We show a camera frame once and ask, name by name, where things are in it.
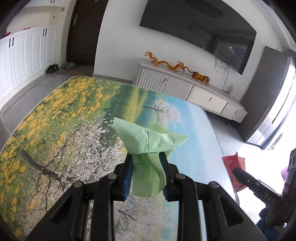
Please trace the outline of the red paper packet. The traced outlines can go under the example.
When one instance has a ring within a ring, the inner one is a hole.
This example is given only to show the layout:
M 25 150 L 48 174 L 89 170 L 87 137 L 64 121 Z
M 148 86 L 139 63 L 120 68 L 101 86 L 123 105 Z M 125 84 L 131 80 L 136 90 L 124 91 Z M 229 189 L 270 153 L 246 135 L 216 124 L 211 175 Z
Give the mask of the red paper packet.
M 228 176 L 230 178 L 233 191 L 235 193 L 245 189 L 247 186 L 244 184 L 241 184 L 238 179 L 235 177 L 233 171 L 236 168 L 240 168 L 245 171 L 245 158 L 239 157 L 238 153 L 236 152 L 232 156 L 224 156 L 222 157 L 224 166 L 226 168 L 226 171 L 228 173 Z

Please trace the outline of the golden tiger figurine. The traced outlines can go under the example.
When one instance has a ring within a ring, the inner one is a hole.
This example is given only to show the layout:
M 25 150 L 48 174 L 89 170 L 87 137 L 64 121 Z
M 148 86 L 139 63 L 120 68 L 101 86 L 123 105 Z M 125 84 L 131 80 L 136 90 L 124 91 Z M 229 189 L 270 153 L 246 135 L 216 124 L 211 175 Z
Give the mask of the golden tiger figurine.
M 208 76 L 201 75 L 199 72 L 196 72 L 196 71 L 190 71 L 190 73 L 192 74 L 192 77 L 196 81 L 204 82 L 206 85 L 208 85 L 210 83 L 210 78 Z

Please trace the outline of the wall-mounted black television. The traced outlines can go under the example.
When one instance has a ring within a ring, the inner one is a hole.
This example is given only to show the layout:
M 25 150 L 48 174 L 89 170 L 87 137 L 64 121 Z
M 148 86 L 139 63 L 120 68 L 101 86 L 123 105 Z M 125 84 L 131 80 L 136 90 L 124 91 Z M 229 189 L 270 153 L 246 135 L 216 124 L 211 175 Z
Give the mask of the wall-mounted black television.
M 148 1 L 139 25 L 196 45 L 239 74 L 256 37 L 256 30 L 224 1 Z

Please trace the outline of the grey tall refrigerator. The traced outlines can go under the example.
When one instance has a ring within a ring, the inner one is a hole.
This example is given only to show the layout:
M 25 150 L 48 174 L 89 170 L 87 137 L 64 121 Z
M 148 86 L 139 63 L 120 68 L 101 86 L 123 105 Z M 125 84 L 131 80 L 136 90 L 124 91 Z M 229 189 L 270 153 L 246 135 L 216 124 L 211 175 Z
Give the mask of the grey tall refrigerator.
M 285 102 L 291 82 L 285 81 L 292 68 L 291 57 L 286 53 L 264 48 L 255 75 L 241 99 L 247 115 L 236 128 L 245 142 L 261 146 L 269 137 L 266 131 Z

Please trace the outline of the black shoes pair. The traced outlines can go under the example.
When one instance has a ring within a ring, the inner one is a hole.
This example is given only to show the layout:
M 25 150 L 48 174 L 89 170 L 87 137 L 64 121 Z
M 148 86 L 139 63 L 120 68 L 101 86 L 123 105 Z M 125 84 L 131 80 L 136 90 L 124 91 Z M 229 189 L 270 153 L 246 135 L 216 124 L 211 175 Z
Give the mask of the black shoes pair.
M 53 64 L 53 65 L 50 65 L 47 70 L 45 71 L 46 74 L 53 74 L 55 73 L 56 71 L 59 70 L 59 67 L 57 64 Z

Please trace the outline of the grey slippers pair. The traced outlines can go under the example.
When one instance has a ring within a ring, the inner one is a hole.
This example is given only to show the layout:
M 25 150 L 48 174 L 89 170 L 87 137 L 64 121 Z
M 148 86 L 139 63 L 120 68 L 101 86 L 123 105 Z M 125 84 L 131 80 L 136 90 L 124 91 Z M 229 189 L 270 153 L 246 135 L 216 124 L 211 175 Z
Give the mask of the grey slippers pair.
M 73 63 L 73 62 L 64 62 L 62 65 L 61 65 L 61 69 L 64 69 L 64 70 L 72 70 L 74 69 L 75 67 L 77 67 L 77 64 Z

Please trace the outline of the white shoe cabinet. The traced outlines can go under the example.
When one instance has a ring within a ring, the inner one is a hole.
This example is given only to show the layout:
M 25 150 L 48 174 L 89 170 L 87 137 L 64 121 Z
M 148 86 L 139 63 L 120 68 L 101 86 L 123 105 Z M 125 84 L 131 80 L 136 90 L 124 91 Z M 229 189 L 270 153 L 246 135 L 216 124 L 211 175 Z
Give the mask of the white shoe cabinet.
M 1 101 L 57 64 L 65 1 L 1 1 Z

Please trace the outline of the white low tv cabinet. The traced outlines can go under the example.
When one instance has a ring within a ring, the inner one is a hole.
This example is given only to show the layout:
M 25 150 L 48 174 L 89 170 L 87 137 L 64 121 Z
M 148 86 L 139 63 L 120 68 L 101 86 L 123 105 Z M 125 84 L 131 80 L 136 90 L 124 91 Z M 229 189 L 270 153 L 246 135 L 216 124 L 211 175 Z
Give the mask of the white low tv cabinet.
M 149 60 L 140 59 L 138 66 L 133 85 L 185 100 L 238 123 L 247 116 L 239 101 L 222 89 L 195 81 L 187 73 L 173 72 L 163 65 L 155 66 Z

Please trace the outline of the brown door mat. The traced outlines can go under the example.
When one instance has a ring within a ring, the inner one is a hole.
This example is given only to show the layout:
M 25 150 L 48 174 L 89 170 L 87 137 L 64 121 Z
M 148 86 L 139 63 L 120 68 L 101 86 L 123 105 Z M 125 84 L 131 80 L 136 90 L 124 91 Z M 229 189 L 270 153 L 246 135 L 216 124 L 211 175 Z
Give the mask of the brown door mat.
M 94 72 L 93 66 L 77 65 L 71 70 L 59 69 L 55 72 L 56 75 L 73 75 L 73 76 L 92 76 Z

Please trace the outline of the golden dragon figurine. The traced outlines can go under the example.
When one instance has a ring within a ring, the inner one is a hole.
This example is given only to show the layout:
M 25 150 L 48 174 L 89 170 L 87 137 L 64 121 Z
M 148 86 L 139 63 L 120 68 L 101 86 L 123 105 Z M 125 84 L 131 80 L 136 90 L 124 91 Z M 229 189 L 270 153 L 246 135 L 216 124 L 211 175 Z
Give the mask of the golden dragon figurine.
M 154 64 L 155 66 L 160 66 L 162 64 L 165 64 L 170 70 L 178 72 L 179 70 L 183 70 L 185 71 L 185 69 L 187 68 L 184 63 L 182 63 L 181 61 L 178 61 L 176 65 L 171 65 L 170 63 L 168 63 L 165 60 L 161 60 L 159 61 L 157 57 L 154 56 L 154 54 L 152 52 L 145 52 L 144 53 L 145 57 L 149 57 L 151 59 L 151 63 Z

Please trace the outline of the dark brown entry door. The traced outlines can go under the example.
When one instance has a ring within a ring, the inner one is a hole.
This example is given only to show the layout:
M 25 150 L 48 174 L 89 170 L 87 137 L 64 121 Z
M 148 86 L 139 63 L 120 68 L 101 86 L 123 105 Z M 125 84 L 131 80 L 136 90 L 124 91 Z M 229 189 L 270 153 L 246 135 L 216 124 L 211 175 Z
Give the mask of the dark brown entry door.
M 66 60 L 94 66 L 97 42 L 108 0 L 79 0 L 74 5 L 67 40 Z

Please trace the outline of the green paper napkin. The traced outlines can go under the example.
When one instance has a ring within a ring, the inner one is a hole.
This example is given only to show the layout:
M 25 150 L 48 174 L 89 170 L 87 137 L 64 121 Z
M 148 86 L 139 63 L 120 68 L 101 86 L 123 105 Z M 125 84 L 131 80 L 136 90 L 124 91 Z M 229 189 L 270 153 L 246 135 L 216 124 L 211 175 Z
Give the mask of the green paper napkin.
M 169 156 L 188 137 L 172 133 L 160 125 L 150 128 L 114 118 L 113 129 L 132 155 L 132 193 L 134 196 L 151 198 L 158 195 L 167 184 L 165 170 L 159 154 Z

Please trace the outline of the landscape print table mat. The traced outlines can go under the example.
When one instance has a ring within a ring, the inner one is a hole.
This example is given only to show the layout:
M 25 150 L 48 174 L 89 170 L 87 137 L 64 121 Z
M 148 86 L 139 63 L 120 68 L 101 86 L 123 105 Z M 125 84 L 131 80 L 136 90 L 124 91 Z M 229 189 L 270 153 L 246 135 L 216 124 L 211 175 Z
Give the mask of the landscape print table mat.
M 127 84 L 75 77 L 31 111 L 1 151 L 1 216 L 17 240 L 26 238 L 75 181 L 98 181 L 125 160 L 114 118 L 185 135 L 168 161 L 194 181 L 216 181 L 234 194 L 220 144 L 199 106 Z

